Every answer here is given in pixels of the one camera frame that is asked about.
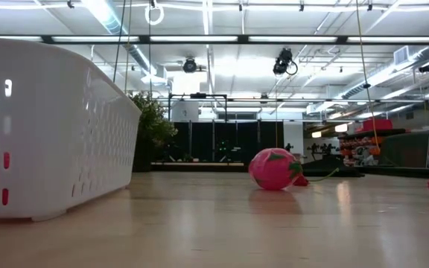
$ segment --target security camera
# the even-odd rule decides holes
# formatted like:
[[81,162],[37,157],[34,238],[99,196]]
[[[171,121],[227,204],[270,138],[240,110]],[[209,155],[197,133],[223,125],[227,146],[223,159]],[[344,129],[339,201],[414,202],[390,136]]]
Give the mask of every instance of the security camera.
[[194,58],[188,58],[183,64],[183,71],[185,73],[191,74],[197,71],[197,64],[194,61]]

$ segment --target spotlight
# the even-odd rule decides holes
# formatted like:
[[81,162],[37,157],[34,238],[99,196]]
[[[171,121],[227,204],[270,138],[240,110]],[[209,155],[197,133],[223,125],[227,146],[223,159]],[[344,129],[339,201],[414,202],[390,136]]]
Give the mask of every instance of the spotlight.
[[421,73],[429,72],[429,64],[427,66],[418,68],[418,71]]
[[[296,67],[296,71],[294,73],[289,73],[287,71],[291,64]],[[292,61],[292,52],[290,51],[290,48],[283,48],[281,53],[279,54],[279,57],[276,58],[273,73],[275,75],[282,75],[284,73],[287,73],[289,75],[295,75],[297,73],[297,70],[297,64]]]
[[194,61],[194,58],[188,58],[183,65],[183,71],[185,73],[194,73],[197,70],[197,64]]

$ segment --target green cable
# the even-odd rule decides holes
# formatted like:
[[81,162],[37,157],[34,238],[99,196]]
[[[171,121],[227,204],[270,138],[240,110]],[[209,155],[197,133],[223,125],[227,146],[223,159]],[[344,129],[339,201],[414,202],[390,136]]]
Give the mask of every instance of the green cable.
[[323,177],[323,178],[321,178],[321,179],[318,179],[318,180],[309,180],[309,182],[321,182],[321,181],[323,181],[324,179],[327,179],[327,178],[331,177],[332,175],[334,175],[334,174],[335,174],[335,173],[337,173],[337,172],[339,172],[339,168],[334,169],[334,171],[330,172],[330,174],[329,174],[329,175],[327,175],[327,176],[325,176],[325,177]]

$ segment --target ceiling beam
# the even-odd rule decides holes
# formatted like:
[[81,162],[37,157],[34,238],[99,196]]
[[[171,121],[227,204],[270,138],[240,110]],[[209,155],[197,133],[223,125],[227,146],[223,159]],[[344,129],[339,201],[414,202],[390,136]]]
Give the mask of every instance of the ceiling beam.
[[[0,34],[4,39],[22,39],[50,45],[126,45],[127,35],[16,35]],[[364,36],[364,45],[429,45],[429,36]],[[359,36],[347,35],[139,35],[130,44],[142,45],[360,45]]]

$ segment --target stage light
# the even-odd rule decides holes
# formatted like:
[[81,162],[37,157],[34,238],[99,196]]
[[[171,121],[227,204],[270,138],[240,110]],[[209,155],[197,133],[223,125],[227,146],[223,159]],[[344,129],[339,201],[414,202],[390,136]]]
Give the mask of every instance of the stage light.
[[188,58],[183,64],[183,71],[188,74],[192,74],[197,71],[197,63],[194,61],[194,58]]
[[[276,58],[276,63],[274,63],[273,73],[275,75],[283,75],[289,74],[289,75],[295,75],[297,74],[298,68],[297,64],[292,59],[293,55],[290,51],[290,48],[283,48],[281,53],[279,53],[279,57]],[[288,72],[287,69],[290,66],[296,67],[295,72]]]

